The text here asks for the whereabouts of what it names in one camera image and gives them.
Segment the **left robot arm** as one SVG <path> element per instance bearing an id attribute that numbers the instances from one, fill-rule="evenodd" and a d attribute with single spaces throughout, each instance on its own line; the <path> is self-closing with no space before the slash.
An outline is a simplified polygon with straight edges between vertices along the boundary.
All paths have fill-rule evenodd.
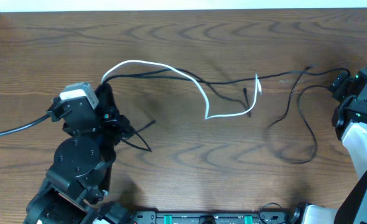
<path id="1" fill-rule="evenodd" d="M 116 202 L 94 206 L 109 193 L 114 147 L 134 134 L 119 113 L 107 83 L 67 86 L 47 115 L 64 120 L 69 138 L 56 149 L 53 164 L 26 208 L 25 223 L 129 223 L 130 211 Z"/>

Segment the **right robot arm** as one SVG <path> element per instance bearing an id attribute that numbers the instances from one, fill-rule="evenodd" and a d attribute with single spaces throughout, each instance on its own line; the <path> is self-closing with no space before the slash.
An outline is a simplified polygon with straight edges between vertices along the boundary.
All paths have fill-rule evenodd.
<path id="1" fill-rule="evenodd" d="M 348 151 L 358 182 L 338 209 L 300 204 L 291 223 L 367 223 L 367 67 L 341 73 L 328 87 L 339 102 L 332 126 Z"/>

